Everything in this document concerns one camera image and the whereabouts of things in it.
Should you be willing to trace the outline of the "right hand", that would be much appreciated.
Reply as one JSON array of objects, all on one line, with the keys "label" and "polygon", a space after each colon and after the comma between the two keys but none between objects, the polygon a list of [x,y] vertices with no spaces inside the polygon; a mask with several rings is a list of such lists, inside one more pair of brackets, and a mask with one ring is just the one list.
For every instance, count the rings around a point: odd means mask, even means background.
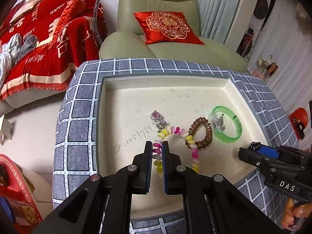
[{"label": "right hand", "polygon": [[295,207],[293,199],[288,198],[285,203],[285,211],[281,219],[281,225],[284,229],[290,230],[290,228],[294,225],[295,217],[308,218],[310,214],[311,203]]}]

